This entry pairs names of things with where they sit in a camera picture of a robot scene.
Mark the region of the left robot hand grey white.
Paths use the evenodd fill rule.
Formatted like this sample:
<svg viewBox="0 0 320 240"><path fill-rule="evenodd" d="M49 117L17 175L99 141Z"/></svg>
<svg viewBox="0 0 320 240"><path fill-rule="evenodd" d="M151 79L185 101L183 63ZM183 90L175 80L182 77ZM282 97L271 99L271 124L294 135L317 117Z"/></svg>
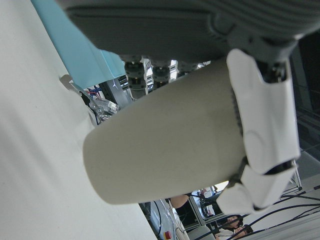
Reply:
<svg viewBox="0 0 320 240"><path fill-rule="evenodd" d="M83 161L107 203L229 181L225 214L277 201L300 157L289 57L320 28L317 0L60 0L125 62L136 101L92 130Z"/></svg>

